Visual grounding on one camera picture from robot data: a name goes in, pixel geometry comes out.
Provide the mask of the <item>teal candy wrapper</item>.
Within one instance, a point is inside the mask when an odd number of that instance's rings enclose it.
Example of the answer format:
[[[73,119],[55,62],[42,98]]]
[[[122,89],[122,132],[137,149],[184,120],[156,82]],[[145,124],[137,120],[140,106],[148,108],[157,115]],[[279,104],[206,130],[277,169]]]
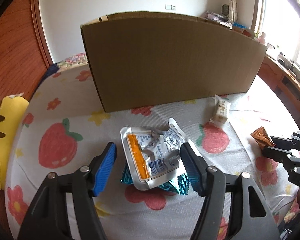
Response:
[[[125,163],[125,167],[122,172],[121,183],[126,185],[134,184],[127,163]],[[189,186],[190,181],[188,175],[187,173],[184,173],[159,185],[158,188],[171,193],[187,195],[189,192]]]

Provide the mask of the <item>patterned curtain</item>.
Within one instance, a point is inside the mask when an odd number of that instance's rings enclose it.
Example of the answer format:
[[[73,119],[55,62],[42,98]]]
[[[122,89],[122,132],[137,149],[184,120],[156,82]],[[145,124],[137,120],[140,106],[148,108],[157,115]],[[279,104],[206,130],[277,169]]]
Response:
[[[229,0],[229,16],[228,21],[230,23],[237,22],[238,19],[238,11],[237,11],[237,0]]]

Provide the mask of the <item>window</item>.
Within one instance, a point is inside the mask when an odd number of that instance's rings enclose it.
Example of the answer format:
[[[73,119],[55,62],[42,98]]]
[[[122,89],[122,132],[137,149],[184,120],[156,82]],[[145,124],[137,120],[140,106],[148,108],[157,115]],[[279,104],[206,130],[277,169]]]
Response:
[[[261,31],[270,44],[269,56],[282,54],[300,67],[300,17],[288,0],[265,0]]]

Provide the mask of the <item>silver orange small pouch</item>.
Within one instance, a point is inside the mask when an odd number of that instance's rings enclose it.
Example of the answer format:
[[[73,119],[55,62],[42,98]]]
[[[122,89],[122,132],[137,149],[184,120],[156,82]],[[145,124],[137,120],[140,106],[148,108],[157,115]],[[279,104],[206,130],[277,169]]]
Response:
[[[123,151],[134,186],[147,191],[186,173],[180,147],[186,135],[173,118],[168,130],[124,127],[120,131]]]

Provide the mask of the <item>pink bottle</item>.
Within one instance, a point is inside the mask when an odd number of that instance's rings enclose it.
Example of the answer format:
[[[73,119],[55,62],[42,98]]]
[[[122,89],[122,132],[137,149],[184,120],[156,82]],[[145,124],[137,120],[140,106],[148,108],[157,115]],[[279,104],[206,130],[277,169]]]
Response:
[[[261,44],[266,46],[267,45],[267,43],[266,43],[266,33],[264,33],[264,32],[258,33],[257,40],[258,40],[258,42],[260,42]]]

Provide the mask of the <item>strawberry print white bedsheet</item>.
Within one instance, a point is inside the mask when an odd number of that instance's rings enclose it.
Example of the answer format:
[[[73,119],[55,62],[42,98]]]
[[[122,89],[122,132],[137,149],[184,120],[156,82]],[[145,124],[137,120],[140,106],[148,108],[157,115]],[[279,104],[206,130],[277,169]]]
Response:
[[[212,96],[127,111],[103,111],[88,66],[48,77],[21,120],[6,174],[8,223],[17,237],[26,211],[46,175],[75,172],[109,142],[117,158],[105,189],[94,200],[108,239],[189,239],[203,198],[180,191],[185,173],[179,148],[192,143],[205,161],[224,173],[248,172],[276,223],[296,198],[283,165],[263,157],[252,133],[288,137],[298,130],[274,92],[256,77],[243,94]]]

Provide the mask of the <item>gold brown candy wrapper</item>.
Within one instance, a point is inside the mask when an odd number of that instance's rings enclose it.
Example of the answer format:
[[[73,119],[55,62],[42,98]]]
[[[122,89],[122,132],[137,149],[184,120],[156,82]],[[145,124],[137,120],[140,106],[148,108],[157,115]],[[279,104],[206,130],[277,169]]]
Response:
[[[258,129],[253,131],[253,133],[251,133],[251,136],[257,142],[257,144],[261,150],[263,150],[265,147],[274,147],[275,146],[274,142],[272,141],[270,136],[267,134],[267,132],[263,126],[260,126]]]

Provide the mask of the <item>white nougat bar packet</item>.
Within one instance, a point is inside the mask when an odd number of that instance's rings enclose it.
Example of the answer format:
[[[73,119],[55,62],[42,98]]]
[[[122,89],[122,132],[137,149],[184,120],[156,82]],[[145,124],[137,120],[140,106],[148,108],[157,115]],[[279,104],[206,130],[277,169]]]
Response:
[[[228,121],[231,103],[228,99],[218,95],[214,96],[214,100],[214,111],[210,121],[217,126],[224,126]]]

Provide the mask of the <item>white wall switch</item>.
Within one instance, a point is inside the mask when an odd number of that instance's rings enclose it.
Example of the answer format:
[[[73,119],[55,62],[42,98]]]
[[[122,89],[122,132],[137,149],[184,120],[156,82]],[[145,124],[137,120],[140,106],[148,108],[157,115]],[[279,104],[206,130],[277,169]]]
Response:
[[[165,9],[166,10],[176,10],[176,6],[175,5],[171,5],[171,4],[167,4],[167,5],[165,5]]]

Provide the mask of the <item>wooden louvered wardrobe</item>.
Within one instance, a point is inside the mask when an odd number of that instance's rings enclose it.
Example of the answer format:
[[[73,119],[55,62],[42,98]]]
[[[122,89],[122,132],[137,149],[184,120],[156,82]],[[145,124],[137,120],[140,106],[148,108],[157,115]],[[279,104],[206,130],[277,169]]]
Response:
[[[0,100],[29,100],[52,64],[39,0],[0,0]]]

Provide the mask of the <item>floral blanket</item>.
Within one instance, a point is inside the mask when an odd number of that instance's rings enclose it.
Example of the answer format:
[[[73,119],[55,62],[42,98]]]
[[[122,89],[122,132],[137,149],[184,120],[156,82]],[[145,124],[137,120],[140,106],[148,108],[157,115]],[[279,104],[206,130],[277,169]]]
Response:
[[[67,57],[62,61],[52,64],[47,69],[45,76],[50,76],[56,74],[57,72],[62,72],[78,66],[84,66],[86,64],[88,64],[88,58],[86,53],[78,53],[70,57]]]

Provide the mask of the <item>brown cardboard box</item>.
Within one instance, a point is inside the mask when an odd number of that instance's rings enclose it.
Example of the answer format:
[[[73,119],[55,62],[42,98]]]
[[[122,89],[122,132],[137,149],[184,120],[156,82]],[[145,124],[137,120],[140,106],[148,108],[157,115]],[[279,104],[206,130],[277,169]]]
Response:
[[[244,93],[267,49],[220,24],[165,12],[102,16],[81,35],[105,112]]]

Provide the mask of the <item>yellow plush toy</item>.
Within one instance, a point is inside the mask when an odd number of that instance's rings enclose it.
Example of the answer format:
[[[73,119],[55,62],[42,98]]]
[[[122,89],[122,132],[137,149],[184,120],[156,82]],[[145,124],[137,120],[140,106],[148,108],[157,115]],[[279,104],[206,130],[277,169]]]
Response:
[[[9,95],[0,101],[0,190],[5,187],[10,151],[28,105],[23,94]]]

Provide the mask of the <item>wooden window cabinet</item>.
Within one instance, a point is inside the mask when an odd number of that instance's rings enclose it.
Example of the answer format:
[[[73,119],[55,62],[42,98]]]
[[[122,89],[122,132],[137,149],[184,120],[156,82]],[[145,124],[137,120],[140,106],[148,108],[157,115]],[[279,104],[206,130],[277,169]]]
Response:
[[[258,76],[277,95],[300,128],[300,82],[296,77],[267,55]]]

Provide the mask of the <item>clutter on cabinet top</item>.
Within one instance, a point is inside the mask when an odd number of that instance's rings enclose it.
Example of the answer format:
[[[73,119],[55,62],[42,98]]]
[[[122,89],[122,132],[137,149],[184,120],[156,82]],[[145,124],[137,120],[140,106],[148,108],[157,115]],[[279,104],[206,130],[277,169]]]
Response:
[[[230,22],[228,22],[228,20],[226,18],[224,18],[220,14],[217,14],[217,13],[211,12],[211,11],[206,11],[206,12],[204,12],[203,17],[208,22],[220,24],[220,25],[222,25],[230,30],[233,30],[239,34],[245,35],[252,39],[255,38],[255,33],[252,30],[250,30],[249,28],[246,28],[245,26],[240,25],[238,23],[230,23]]]

